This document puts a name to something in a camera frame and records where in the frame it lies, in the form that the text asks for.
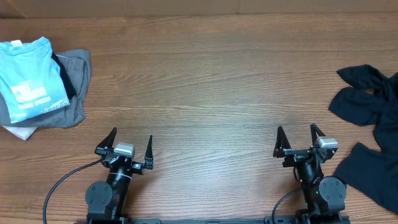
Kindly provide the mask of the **black t-shirt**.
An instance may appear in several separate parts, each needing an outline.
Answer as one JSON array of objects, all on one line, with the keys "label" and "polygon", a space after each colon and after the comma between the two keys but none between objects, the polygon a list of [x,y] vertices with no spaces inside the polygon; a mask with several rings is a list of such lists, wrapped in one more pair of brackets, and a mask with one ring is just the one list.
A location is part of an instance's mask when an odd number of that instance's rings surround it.
[{"label": "black t-shirt", "polygon": [[358,126],[373,125],[381,148],[356,143],[334,175],[378,205],[397,213],[397,75],[358,65],[337,70],[348,86],[332,99],[329,110]]}]

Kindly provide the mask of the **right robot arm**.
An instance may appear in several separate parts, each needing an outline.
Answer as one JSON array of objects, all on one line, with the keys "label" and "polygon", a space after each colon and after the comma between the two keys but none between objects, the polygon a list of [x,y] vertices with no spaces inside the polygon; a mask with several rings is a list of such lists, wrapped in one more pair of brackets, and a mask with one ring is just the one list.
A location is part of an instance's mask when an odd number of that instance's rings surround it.
[{"label": "right robot arm", "polygon": [[[316,124],[310,125],[312,145],[308,149],[293,150],[283,127],[277,129],[277,139],[273,156],[283,158],[284,167],[293,168],[295,180],[300,188],[283,196],[274,206],[272,223],[295,224],[336,224],[349,223],[343,217],[345,209],[346,184],[335,176],[325,176],[321,164],[331,159],[338,150],[335,138],[325,135]],[[276,210],[288,197],[302,192],[305,208],[291,216],[277,216]]]}]

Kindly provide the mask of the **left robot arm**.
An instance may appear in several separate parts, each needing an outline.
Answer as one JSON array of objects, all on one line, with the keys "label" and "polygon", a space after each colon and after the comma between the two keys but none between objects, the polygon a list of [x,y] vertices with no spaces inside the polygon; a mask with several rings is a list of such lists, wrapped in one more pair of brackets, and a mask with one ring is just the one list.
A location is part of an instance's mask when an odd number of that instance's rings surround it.
[{"label": "left robot arm", "polygon": [[117,128],[113,128],[95,149],[95,154],[101,157],[99,162],[109,172],[105,181],[97,181],[86,190],[87,223],[132,223],[132,218],[123,213],[132,176],[154,168],[152,137],[147,144],[144,162],[136,162],[133,144],[113,144],[116,133]]}]

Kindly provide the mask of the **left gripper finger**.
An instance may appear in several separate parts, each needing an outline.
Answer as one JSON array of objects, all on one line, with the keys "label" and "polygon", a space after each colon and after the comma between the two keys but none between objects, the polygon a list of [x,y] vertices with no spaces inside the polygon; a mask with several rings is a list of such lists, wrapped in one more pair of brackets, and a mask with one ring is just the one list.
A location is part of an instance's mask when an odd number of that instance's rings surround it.
[{"label": "left gripper finger", "polygon": [[112,129],[112,131],[97,145],[97,149],[98,150],[108,150],[111,149],[113,144],[114,144],[114,140],[117,134],[117,127],[114,127]]},{"label": "left gripper finger", "polygon": [[153,152],[152,152],[152,137],[153,135],[150,135],[148,144],[147,144],[147,149],[146,149],[146,154],[144,156],[144,160],[146,162],[152,162],[154,157],[153,157]]}]

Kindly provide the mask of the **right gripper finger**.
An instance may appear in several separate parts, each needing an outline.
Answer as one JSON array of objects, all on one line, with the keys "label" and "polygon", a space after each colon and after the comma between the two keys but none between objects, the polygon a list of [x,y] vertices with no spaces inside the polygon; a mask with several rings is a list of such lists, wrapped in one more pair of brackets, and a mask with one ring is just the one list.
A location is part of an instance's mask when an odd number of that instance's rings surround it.
[{"label": "right gripper finger", "polygon": [[310,125],[310,130],[311,130],[311,137],[312,137],[313,145],[315,144],[318,137],[325,136],[325,134],[320,130],[320,128],[315,123],[312,123]]},{"label": "right gripper finger", "polygon": [[277,128],[277,139],[276,139],[276,143],[275,143],[275,151],[278,151],[279,149],[290,149],[290,143],[287,139],[287,136],[283,130],[282,126],[279,126]]}]

